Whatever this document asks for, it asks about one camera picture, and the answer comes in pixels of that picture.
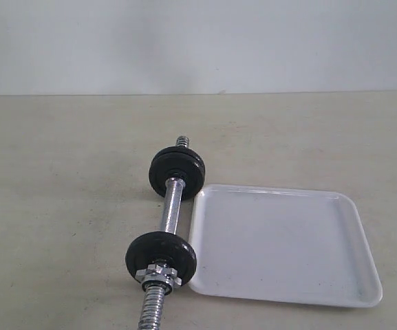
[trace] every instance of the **black weight plate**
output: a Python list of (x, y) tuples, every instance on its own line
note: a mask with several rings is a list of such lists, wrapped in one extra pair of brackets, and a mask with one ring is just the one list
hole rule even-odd
[(206, 167), (204, 165), (203, 159), (194, 150), (189, 148), (184, 148), (183, 146), (168, 146), (167, 148), (164, 148), (160, 150), (158, 153), (156, 153), (152, 159), (152, 162), (156, 158), (159, 158), (159, 156), (164, 155), (165, 153), (185, 153), (186, 155), (194, 157), (198, 161), (200, 166), (203, 168), (202, 169), (203, 173), (206, 174)]
[(188, 283), (197, 269), (193, 248), (181, 237), (169, 232), (148, 232), (135, 239), (125, 256), (132, 277), (153, 263), (166, 263), (177, 270), (182, 285)]
[(193, 198), (203, 187), (204, 171), (202, 164), (187, 153), (163, 153), (151, 163), (149, 182), (155, 192), (164, 197), (166, 180), (179, 177), (186, 183), (182, 193), (182, 199), (185, 200)]

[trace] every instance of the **table surface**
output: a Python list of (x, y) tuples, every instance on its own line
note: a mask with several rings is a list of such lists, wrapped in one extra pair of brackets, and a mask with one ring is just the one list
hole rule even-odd
[(0, 329), (136, 329), (143, 293), (124, 254), (158, 229), (148, 166), (179, 134), (207, 183), (351, 197), (384, 297), (341, 309), (183, 287), (163, 329), (397, 329), (397, 92), (0, 97)]

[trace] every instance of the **dumbbell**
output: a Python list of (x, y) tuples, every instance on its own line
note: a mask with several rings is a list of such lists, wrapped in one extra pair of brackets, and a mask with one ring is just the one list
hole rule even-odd
[(160, 328), (164, 297), (188, 283), (195, 273), (195, 251), (175, 233), (180, 202), (201, 190), (204, 175), (204, 162), (189, 149), (185, 136), (152, 159), (149, 182), (164, 197), (160, 230), (139, 236), (129, 245), (125, 256), (128, 272), (145, 291), (139, 330)]

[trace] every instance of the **square plastic tray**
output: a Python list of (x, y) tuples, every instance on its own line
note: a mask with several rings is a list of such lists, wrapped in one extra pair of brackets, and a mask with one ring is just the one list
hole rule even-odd
[(207, 185), (189, 241), (200, 294), (342, 307), (382, 298), (356, 206), (337, 192)]

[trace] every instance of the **white wall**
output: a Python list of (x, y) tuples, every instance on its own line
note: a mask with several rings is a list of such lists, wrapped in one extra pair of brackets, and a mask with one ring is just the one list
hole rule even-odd
[(397, 89), (393, 0), (0, 0), (0, 94)]

